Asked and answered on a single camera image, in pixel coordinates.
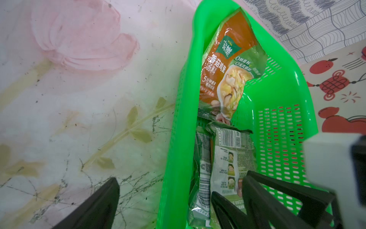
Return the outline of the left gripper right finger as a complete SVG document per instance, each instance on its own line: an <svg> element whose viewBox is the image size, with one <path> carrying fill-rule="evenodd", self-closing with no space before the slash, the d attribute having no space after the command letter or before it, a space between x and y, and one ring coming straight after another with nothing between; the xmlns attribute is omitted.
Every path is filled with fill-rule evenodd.
<svg viewBox="0 0 366 229"><path fill-rule="evenodd" d="M307 222L293 214L287 207L270 194L262 184L273 187L281 192L292 194L292 186L263 175L247 175L243 178L243 200L251 229L311 229Z"/></svg>

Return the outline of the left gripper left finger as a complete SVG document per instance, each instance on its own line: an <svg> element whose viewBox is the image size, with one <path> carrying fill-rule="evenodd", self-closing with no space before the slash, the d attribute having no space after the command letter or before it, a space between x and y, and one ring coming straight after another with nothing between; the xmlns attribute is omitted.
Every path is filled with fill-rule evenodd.
<svg viewBox="0 0 366 229"><path fill-rule="evenodd" d="M120 186L112 177L53 229L110 229L119 196Z"/></svg>

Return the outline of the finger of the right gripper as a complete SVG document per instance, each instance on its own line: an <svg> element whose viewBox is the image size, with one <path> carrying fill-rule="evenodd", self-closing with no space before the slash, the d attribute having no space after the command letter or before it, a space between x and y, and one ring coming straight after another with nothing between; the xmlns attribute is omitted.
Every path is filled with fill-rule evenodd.
<svg viewBox="0 0 366 229"><path fill-rule="evenodd" d="M302 207L297 216L310 226L318 226L323 222L330 224L334 220L334 216L327 211L335 199L333 194L278 180L253 171L249 171L247 175L261 184L299 200Z"/></svg>
<svg viewBox="0 0 366 229"><path fill-rule="evenodd" d="M247 215L218 192L212 192L211 205L221 229L249 229Z"/></svg>

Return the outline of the green barcode packet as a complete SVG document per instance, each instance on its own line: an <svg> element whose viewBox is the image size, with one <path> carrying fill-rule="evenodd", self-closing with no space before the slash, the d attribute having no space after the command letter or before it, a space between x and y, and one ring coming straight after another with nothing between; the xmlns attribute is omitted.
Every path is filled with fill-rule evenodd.
<svg viewBox="0 0 366 229"><path fill-rule="evenodd" d="M193 153L193 176L187 213L188 225L196 229L210 226L210 179L210 135L204 128L197 127Z"/></svg>

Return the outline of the white red paper bag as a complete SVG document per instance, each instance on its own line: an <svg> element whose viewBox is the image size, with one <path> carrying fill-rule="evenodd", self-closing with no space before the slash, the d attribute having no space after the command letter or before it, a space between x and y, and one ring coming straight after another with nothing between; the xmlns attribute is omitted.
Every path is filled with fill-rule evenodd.
<svg viewBox="0 0 366 229"><path fill-rule="evenodd" d="M319 132L366 133L366 41L300 67Z"/></svg>

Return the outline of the orange mushroom soup packet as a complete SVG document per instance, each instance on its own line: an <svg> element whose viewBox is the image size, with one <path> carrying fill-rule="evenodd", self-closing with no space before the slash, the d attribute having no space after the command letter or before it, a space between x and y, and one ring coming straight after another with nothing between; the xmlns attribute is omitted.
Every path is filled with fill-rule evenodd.
<svg viewBox="0 0 366 229"><path fill-rule="evenodd" d="M245 12L227 16L203 55L199 117L230 125L246 84L264 74L267 60Z"/></svg>

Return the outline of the green seaweed packet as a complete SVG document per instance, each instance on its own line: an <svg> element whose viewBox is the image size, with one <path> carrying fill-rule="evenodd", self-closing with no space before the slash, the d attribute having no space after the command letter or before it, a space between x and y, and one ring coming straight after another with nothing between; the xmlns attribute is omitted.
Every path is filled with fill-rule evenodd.
<svg viewBox="0 0 366 229"><path fill-rule="evenodd" d="M242 180L248 171L256 170L252 131L220 122L209 123L206 130L211 140L210 192L219 193L245 212Z"/></svg>

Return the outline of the green plastic basket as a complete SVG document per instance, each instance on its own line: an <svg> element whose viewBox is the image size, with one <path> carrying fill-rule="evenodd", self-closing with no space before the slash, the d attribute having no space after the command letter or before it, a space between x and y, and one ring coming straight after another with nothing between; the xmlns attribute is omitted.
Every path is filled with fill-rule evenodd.
<svg viewBox="0 0 366 229"><path fill-rule="evenodd" d="M239 8L234 1L202 1L193 17L193 35L182 68L156 227L186 229L197 116L199 75L205 48L220 22ZM245 87L233 125L253 132L258 172L279 180L309 186L303 142L318 133L307 82L292 56L249 17L260 45L268 55L264 76Z"/></svg>

